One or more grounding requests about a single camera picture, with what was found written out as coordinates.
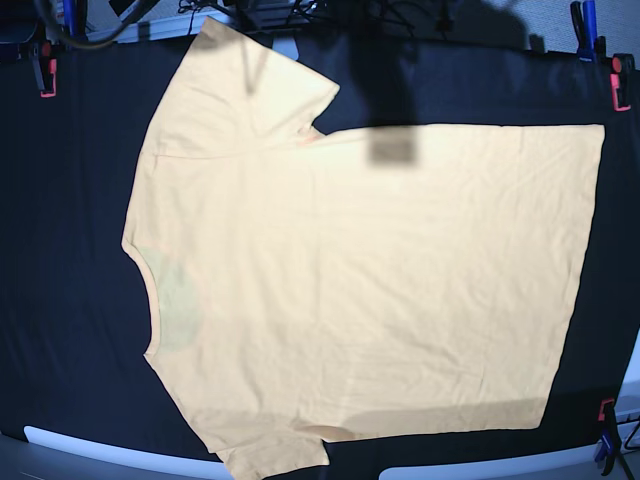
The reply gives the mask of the yellow t-shirt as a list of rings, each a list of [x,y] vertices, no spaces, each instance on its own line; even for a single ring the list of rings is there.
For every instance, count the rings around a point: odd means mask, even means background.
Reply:
[[[236,479],[328,442],[534,429],[574,311],[602,126],[324,135],[338,90],[207,19],[140,151],[145,357]]]

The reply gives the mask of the black table cloth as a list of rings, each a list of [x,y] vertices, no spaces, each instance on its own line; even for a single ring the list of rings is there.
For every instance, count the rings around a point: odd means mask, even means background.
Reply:
[[[332,445],[306,479],[592,444],[639,329],[639,111],[612,106],[608,71],[568,54],[307,33],[300,61],[340,91],[316,121],[371,125],[601,124],[606,138],[580,291],[540,427]],[[58,92],[29,63],[1,69],[1,429],[25,426],[207,458],[143,357],[141,276],[121,248],[135,164],[186,39],[59,58]]]

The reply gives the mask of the red black clamp left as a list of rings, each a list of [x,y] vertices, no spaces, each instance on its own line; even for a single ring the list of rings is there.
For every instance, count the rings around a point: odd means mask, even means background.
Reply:
[[[41,98],[53,98],[57,93],[57,60],[52,56],[52,46],[48,41],[33,43],[31,59],[36,86]]]

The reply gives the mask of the red black clamp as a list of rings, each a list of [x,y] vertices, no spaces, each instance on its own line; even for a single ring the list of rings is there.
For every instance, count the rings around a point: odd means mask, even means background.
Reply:
[[[635,70],[632,54],[617,53],[611,59],[610,86],[613,109],[624,112],[631,109],[631,76]]]
[[[57,93],[57,60],[52,56],[52,46],[48,41],[33,43],[31,59],[36,86],[41,98],[53,98]]]

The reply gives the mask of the blue clamp top right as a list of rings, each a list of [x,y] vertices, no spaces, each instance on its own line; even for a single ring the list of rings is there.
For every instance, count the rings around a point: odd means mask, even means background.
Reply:
[[[570,14],[578,41],[578,58],[585,62],[600,62],[606,56],[606,39],[597,33],[595,2],[572,1]]]

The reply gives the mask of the blue clamp top left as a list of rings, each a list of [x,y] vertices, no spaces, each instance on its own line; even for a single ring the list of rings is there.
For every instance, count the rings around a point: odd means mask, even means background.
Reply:
[[[86,2],[81,0],[62,0],[64,27],[72,37],[84,34]]]

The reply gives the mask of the red black clamp right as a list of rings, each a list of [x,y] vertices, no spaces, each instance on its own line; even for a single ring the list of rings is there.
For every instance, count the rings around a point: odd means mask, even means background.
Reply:
[[[624,112],[631,109],[631,76],[635,70],[632,54],[617,53],[611,59],[610,86],[613,109]]]

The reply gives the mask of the red blue clamp lower right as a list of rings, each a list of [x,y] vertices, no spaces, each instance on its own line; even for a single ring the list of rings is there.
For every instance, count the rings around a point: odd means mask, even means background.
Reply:
[[[594,456],[594,462],[600,469],[600,474],[608,476],[614,468],[620,453],[621,439],[619,436],[613,398],[603,400],[598,420],[602,425],[601,434]]]

